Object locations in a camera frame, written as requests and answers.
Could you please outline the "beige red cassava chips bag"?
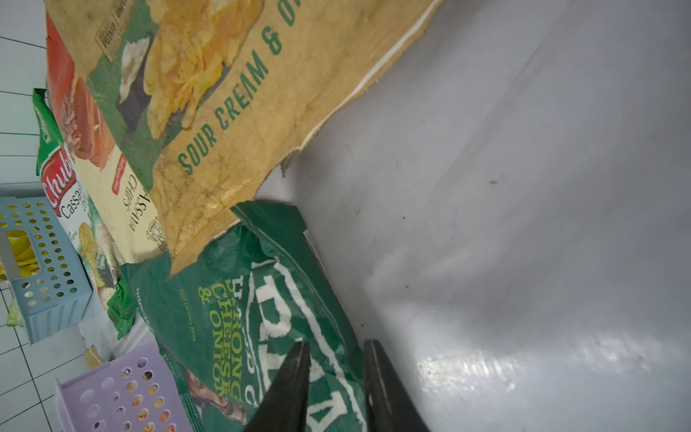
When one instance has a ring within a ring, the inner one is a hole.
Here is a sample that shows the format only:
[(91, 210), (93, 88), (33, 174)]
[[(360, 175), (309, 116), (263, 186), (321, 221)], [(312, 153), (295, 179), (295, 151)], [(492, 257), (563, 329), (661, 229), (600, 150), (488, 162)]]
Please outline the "beige red cassava chips bag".
[(79, 179), (126, 263), (166, 252), (156, 206), (117, 147), (49, 17), (46, 25), (50, 108)]

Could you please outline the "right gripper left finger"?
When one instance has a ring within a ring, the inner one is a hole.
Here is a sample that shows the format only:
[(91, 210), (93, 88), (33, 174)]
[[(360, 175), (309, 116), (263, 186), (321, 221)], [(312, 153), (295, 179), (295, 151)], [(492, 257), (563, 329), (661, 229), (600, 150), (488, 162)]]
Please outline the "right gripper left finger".
[(311, 347), (296, 342), (245, 428), (251, 431), (304, 432), (310, 387)]

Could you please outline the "sour cream onion chips bag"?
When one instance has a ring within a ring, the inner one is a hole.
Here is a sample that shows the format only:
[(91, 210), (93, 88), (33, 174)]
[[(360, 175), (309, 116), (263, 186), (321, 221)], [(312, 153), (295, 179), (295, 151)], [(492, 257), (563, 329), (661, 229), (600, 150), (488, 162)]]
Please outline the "sour cream onion chips bag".
[(59, 36), (158, 209), (173, 273), (237, 222), (426, 30), (437, 1), (50, 1)]

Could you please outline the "green Real chips bag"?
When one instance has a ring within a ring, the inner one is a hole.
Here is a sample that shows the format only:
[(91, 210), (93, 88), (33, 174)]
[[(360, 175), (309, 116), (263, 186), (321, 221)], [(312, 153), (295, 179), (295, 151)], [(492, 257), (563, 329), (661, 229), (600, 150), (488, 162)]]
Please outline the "green Real chips bag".
[(243, 430), (305, 342), (307, 430), (365, 430), (363, 352), (299, 210), (256, 201), (234, 213), (238, 223), (178, 273), (168, 254), (121, 269), (193, 429)]

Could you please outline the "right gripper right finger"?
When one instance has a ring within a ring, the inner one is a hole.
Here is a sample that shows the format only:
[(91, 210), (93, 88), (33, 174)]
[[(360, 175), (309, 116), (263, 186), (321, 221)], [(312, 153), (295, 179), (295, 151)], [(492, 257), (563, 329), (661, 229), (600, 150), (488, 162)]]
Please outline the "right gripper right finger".
[(365, 341), (365, 408), (368, 431), (429, 432), (383, 345), (375, 339)]

